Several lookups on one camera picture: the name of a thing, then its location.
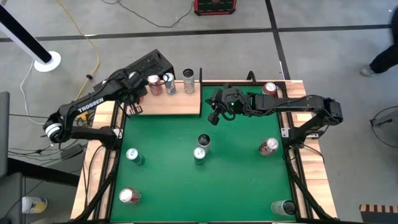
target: gray concrete floor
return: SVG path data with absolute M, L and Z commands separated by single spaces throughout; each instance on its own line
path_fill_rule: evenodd
M 168 30 L 214 30 L 271 28 L 264 0 L 238 0 L 230 16 L 202 16 L 191 12 L 172 29 L 157 28 L 118 5 L 100 0 L 63 0 L 85 34 L 163 32 Z M 172 24 L 190 8 L 190 0 L 127 1 L 123 4 L 162 25 Z M 278 27 L 356 26 L 387 24 L 396 0 L 271 0 Z M 8 0 L 6 9 L 34 36 L 78 35 L 62 8 L 53 0 Z M 308 94 L 335 98 L 343 107 L 345 121 L 331 127 L 320 140 L 326 171 L 338 216 L 361 221 L 359 204 L 398 205 L 398 151 L 380 143 L 372 134 L 369 119 L 398 102 L 398 68 L 375 78 L 358 70 L 390 43 L 387 29 L 279 33 L 291 79 L 304 80 Z M 203 67 L 206 79 L 242 79 L 253 70 L 258 79 L 283 79 L 277 47 L 271 32 L 256 34 L 186 35 L 96 39 L 101 66 L 91 87 L 153 49 L 159 49 L 181 71 Z M 44 41 L 48 50 L 62 56 L 62 64 L 49 73 L 33 71 L 25 89 L 31 115 L 45 121 L 63 103 L 73 100 L 96 59 L 86 40 Z M 11 113 L 25 115 L 19 85 L 31 58 L 12 42 L 0 43 L 0 91 L 11 93 Z M 398 145 L 395 123 L 376 131 Z M 26 117 L 11 116 L 10 147 L 40 149 L 50 144 L 41 127 Z M 41 157 L 59 158 L 59 154 Z M 41 164 L 40 161 L 18 157 Z M 81 167 L 81 157 L 59 162 L 56 169 L 70 172 Z M 26 181 L 26 189 L 34 181 Z M 65 221 L 72 209 L 75 190 L 42 184 L 31 195 L 52 202 L 43 218 Z

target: yellow cable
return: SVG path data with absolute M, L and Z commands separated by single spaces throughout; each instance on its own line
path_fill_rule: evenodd
M 80 35 L 82 35 L 83 37 L 85 37 L 93 46 L 95 54 L 97 55 L 97 64 L 95 65 L 95 68 L 93 69 L 93 71 L 91 71 L 90 75 L 93 76 L 93 74 L 97 71 L 99 65 L 100 65 L 100 56 L 98 56 L 98 49 L 97 46 L 92 43 L 92 41 L 86 36 L 84 35 L 81 30 L 79 29 L 79 27 L 77 26 L 75 20 L 72 18 L 72 16 L 69 14 L 68 9 L 66 9 L 66 7 L 62 4 L 61 0 L 57 0 L 58 4 L 63 8 L 63 10 L 68 14 L 70 20 L 73 22 L 73 24 L 75 25 L 77 31 L 80 33 Z M 79 94 L 76 97 L 76 100 L 79 99 L 79 97 L 81 96 L 81 94 L 83 93 L 83 90 L 85 89 L 87 83 L 88 83 L 88 78 L 86 79 L 86 81 L 84 82 L 83 86 L 81 87 Z

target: black pants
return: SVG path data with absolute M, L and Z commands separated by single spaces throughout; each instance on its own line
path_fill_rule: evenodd
M 383 73 L 398 64 L 398 10 L 395 9 L 391 19 L 391 33 L 394 43 L 385 51 L 381 52 L 370 63 L 375 73 Z

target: shoe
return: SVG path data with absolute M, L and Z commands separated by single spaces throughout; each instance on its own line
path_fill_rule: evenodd
M 374 71 L 371 69 L 371 67 L 366 66 L 361 69 L 361 75 L 366 76 L 366 77 L 373 77 L 377 74 L 374 73 Z

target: green mat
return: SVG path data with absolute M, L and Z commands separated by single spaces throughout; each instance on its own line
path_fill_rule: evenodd
M 276 114 L 261 118 L 237 116 L 213 126 L 212 112 L 204 100 L 221 87 L 203 87 L 202 117 L 138 116 L 127 119 L 121 160 L 112 204 L 111 222 L 215 222 L 282 221 L 294 217 L 275 215 L 270 205 L 291 200 L 282 159 Z M 260 86 L 241 87 L 261 92 Z M 211 152 L 196 165 L 193 150 L 199 135 L 211 139 Z M 279 141 L 270 157 L 259 154 L 267 138 Z M 146 158 L 143 166 L 127 160 L 135 147 Z M 131 187 L 142 193 L 138 204 L 123 204 L 119 193 Z

